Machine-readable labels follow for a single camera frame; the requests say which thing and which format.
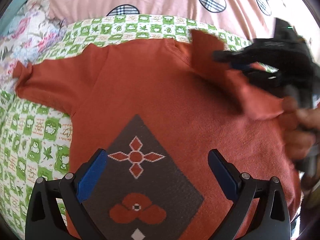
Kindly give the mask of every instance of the cartoon print fabric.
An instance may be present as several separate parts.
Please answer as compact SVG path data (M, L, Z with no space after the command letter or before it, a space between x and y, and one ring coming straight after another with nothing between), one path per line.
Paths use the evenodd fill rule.
M74 57L90 43L104 47L133 39L165 37L189 42L190 29L202 29L212 33L227 43L230 50L236 51L250 44L250 41L217 29L213 25L190 19L159 15L119 15L69 25L63 40L46 50L36 63L45 59ZM22 239L29 198L36 178L42 176L48 180L60 179L69 171L72 133L73 126L66 114L0 91L0 212L12 230ZM132 147L139 150L136 144ZM129 147L129 150L123 153L128 155L131 150ZM157 154L161 153L147 155L148 161L144 162L154 161L156 164L156 160L161 158ZM136 171L137 169L134 169L133 174L138 174ZM122 202L116 204L126 207ZM66 219L62 201L58 206ZM142 233L135 230L132 235L139 237Z
M281 0L50 0L49 15L73 23L137 13L189 18L247 39L270 38L274 18L289 19Z

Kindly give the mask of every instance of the human hand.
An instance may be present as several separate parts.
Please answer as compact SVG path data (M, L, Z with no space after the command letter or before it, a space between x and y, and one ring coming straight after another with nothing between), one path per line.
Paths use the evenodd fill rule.
M298 109L297 101L291 97L284 98L282 106L279 124L284 129L285 153L293 161L301 160L316 142L316 135L299 130L298 125L320 130L320 109Z

